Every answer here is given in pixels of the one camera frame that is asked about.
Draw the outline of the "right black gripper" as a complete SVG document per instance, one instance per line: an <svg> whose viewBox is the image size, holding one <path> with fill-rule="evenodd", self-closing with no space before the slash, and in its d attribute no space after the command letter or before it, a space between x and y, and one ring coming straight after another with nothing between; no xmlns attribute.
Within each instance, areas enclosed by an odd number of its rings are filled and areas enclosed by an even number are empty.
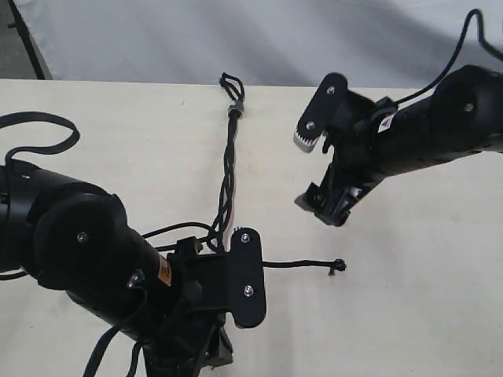
<svg viewBox="0 0 503 377"><path fill-rule="evenodd" d="M332 149L332 158L319 184L311 183L294 203L326 225L340 227L352 209L386 177L381 166L389 129L366 126L363 131L325 137L323 152Z"/></svg>

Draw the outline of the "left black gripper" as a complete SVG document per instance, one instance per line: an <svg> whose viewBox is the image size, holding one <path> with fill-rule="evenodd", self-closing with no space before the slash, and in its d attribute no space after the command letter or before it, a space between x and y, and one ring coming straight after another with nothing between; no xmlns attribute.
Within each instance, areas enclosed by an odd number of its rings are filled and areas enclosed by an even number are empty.
<svg viewBox="0 0 503 377"><path fill-rule="evenodd" d="M147 376L198 376L205 367L232 364L226 324L224 256L201 254L192 236L179 240L167 256L178 272L180 295L163 319L159 334L142 347Z"/></svg>

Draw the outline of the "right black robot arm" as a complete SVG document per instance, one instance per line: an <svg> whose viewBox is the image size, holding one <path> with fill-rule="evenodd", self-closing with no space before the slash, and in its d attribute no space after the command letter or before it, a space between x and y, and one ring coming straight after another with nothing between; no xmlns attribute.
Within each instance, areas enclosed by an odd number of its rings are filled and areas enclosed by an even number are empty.
<svg viewBox="0 0 503 377"><path fill-rule="evenodd" d="M339 73L326 75L301 115L294 142L318 140L332 159L320 184L295 203L326 225L342 226L352 208L387 178L481 152L502 151L502 75L475 65L448 74L432 95L400 108L355 93Z"/></svg>

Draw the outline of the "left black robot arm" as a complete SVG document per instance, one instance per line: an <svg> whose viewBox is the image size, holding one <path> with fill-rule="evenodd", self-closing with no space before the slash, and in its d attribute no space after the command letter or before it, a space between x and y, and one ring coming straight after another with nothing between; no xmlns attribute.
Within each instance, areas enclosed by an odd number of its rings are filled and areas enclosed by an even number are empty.
<svg viewBox="0 0 503 377"><path fill-rule="evenodd" d="M129 375L197 376L229 364L228 258L190 237L162 255L127 222L118 196L20 160L1 167L1 273L64 291L108 323L84 373L112 339L134 341Z"/></svg>

